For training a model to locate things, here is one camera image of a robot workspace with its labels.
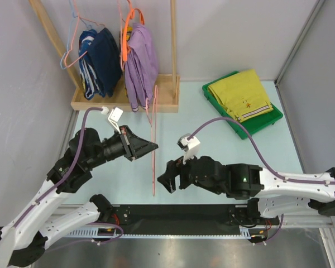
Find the pink wire hanger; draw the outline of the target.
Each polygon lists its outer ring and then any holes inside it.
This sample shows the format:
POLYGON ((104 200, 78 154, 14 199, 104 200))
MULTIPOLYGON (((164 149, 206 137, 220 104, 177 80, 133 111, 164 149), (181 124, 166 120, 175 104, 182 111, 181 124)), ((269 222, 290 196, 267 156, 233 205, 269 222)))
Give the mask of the pink wire hanger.
MULTIPOLYGON (((154 87, 154 97, 150 103, 148 103, 148 99, 146 99, 145 111, 147 115, 148 122, 150 124, 150 139, 151 142, 156 142, 156 114, 157 114, 157 100, 158 100, 158 87, 155 85, 154 87)), ((151 153, 151 169, 152 169, 152 196, 156 195, 156 152, 153 151, 151 153)))

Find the yellow trousers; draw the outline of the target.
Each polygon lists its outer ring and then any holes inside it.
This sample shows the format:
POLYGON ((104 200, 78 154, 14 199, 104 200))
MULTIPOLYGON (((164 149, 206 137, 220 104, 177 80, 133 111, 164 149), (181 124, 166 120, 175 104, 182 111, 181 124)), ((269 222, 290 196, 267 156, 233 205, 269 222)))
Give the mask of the yellow trousers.
POLYGON ((245 70, 207 86, 208 92, 234 120, 244 122, 273 110, 255 70, 245 70))

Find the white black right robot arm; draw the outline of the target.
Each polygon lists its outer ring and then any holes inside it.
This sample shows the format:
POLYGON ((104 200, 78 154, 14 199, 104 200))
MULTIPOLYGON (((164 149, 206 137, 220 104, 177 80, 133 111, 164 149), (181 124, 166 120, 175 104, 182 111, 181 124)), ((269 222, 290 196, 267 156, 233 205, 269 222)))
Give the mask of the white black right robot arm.
POLYGON ((158 182, 173 193, 195 185, 235 200, 247 200, 247 219, 253 224, 265 218, 315 210, 335 217, 335 167, 320 174, 293 174, 270 171, 252 164, 223 165, 209 156, 166 164, 158 182))

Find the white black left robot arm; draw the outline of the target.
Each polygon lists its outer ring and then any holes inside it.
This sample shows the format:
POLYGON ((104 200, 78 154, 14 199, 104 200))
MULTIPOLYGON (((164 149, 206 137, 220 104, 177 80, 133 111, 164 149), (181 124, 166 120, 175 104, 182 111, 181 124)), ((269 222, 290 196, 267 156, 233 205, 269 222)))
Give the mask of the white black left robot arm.
POLYGON ((56 209, 92 178, 92 170, 119 157, 137 160, 158 144, 136 136, 128 126, 101 140, 93 128, 82 128, 69 141, 64 156, 48 172, 31 203, 8 225, 0 227, 0 267, 26 267, 57 240, 86 224, 107 223, 113 207, 102 194, 56 220, 56 209))

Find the purple trousers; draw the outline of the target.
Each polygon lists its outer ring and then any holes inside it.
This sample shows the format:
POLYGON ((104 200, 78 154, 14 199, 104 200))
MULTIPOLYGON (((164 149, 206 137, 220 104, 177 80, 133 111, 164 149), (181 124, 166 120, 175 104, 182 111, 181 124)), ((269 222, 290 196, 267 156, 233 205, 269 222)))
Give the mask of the purple trousers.
POLYGON ((151 32, 145 25, 133 24, 128 46, 125 84, 131 109, 137 112, 152 101, 159 63, 151 32))

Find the navy blue trousers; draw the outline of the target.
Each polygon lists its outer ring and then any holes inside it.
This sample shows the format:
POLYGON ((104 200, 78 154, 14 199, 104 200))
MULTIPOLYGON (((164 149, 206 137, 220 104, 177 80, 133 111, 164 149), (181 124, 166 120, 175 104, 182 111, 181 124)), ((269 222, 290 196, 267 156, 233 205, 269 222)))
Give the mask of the navy blue trousers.
POLYGON ((91 100, 96 94, 111 97, 122 76, 119 49, 107 28, 102 29, 88 46, 79 62, 84 98, 91 100))

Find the wooden clothes rack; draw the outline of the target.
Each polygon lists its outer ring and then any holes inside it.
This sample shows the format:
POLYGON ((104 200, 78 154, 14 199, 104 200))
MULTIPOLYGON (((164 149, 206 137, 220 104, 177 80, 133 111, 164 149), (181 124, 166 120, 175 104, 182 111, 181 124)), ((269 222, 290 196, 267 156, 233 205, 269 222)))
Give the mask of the wooden clothes rack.
MULTIPOLYGON (((54 46, 59 56, 63 56, 66 48, 59 34, 57 33, 52 20, 50 19, 44 5, 41 1, 29 1, 37 18, 40 20, 48 38, 54 46)), ((180 76, 176 73, 176 2, 170 2, 171 13, 171 74, 159 74, 156 80, 157 85, 157 110, 159 112, 176 113, 179 108, 179 84, 180 76)), ((117 84, 117 93, 113 97, 93 97, 92 100, 84 98, 82 85, 78 72, 70 67, 67 70, 72 82, 76 86, 73 98, 71 100, 71 107, 75 111, 84 111, 90 107, 113 108, 120 107, 123 111, 130 111, 128 98, 124 93, 124 79, 120 79, 117 84)))

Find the green plastic tray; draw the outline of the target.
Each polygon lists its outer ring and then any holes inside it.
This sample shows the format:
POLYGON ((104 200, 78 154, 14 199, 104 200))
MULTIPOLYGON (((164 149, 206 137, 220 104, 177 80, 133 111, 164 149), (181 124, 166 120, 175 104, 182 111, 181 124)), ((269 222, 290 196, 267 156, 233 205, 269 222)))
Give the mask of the green plastic tray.
MULTIPOLYGON (((224 108, 217 102, 215 97, 208 91, 208 86, 218 82, 222 79, 229 78, 231 76, 234 76, 238 74, 239 71, 233 71, 227 75, 224 75, 214 81, 211 81, 205 85, 202 86, 202 91, 204 97, 207 99, 207 101, 214 107, 214 109, 218 112, 218 114, 221 117, 227 117, 231 118, 227 112, 224 110, 224 108)), ((283 113, 272 103, 272 111, 259 115, 257 117, 254 117, 252 119, 249 119, 247 121, 244 121, 241 123, 243 127, 249 132, 249 134, 252 136, 259 131, 263 130, 264 128, 273 125, 276 123, 278 120, 283 118, 283 113)), ((231 128, 235 131, 235 133, 240 137, 240 139, 245 140, 247 138, 246 133, 242 130, 242 128, 238 125, 236 125, 233 122, 228 121, 227 122, 231 128)))

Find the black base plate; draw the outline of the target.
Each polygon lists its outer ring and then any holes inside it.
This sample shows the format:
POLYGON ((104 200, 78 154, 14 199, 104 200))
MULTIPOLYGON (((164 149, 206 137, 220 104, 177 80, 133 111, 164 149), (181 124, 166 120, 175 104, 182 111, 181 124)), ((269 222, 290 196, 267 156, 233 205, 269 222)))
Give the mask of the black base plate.
POLYGON ((244 207, 230 204, 120 205, 113 207, 120 226, 153 223, 159 227, 176 224, 216 223, 228 226, 264 226, 266 220, 244 207))

